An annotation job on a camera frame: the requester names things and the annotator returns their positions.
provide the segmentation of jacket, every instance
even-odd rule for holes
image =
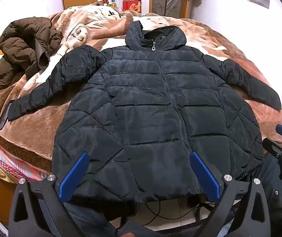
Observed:
[[[69,83],[83,83],[54,140],[58,174],[88,152],[90,165],[75,196],[149,202],[203,192],[190,167],[196,151],[239,179],[263,162],[258,122],[231,87],[276,110],[278,94],[240,65],[185,46],[176,26],[142,31],[131,23],[127,46],[98,52],[82,45],[48,80],[15,100],[8,120],[45,106]]]
[[[30,79],[45,70],[62,38],[62,32],[48,18],[26,18],[9,24],[0,37],[4,54],[0,60],[0,85],[11,85],[20,72]]]

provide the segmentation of jacket collar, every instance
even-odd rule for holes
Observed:
[[[155,42],[156,50],[168,51],[184,46],[187,41],[184,32],[176,26],[161,27],[152,31],[142,29],[139,20],[130,24],[125,40],[131,50],[151,50]]]

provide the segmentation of cartoon print on blanket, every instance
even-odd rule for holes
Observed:
[[[125,34],[129,24],[140,20],[145,30],[176,25],[182,29],[188,46],[199,49],[223,61],[231,58],[251,75],[268,84],[258,68],[234,44],[208,26],[190,19],[174,19],[149,13],[142,17],[135,11],[120,11],[106,6],[76,6],[49,18],[53,26],[63,33],[62,46],[51,56],[47,69],[34,75],[29,81],[23,76],[10,87],[0,90],[0,115],[9,100],[17,99],[45,82],[62,56],[83,44],[101,51],[125,45]],[[7,122],[0,130],[0,145],[28,163],[51,170],[53,140],[56,129],[63,119],[72,97],[81,89],[74,84],[54,97],[49,105],[33,113]],[[250,104],[260,126],[262,137],[270,137],[282,144],[282,136],[275,133],[276,124],[282,124],[282,110],[276,111],[266,105],[252,101],[242,90],[235,90]]]

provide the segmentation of brown puffer jacket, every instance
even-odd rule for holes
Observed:
[[[9,86],[21,72],[30,79],[45,70],[63,38],[48,18],[26,18],[13,21],[0,37],[0,85]]]

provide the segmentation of pink plaid fabric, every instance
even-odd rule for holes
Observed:
[[[26,178],[28,181],[41,181],[50,172],[32,166],[31,164],[11,155],[0,146],[0,168],[11,174],[17,180]]]

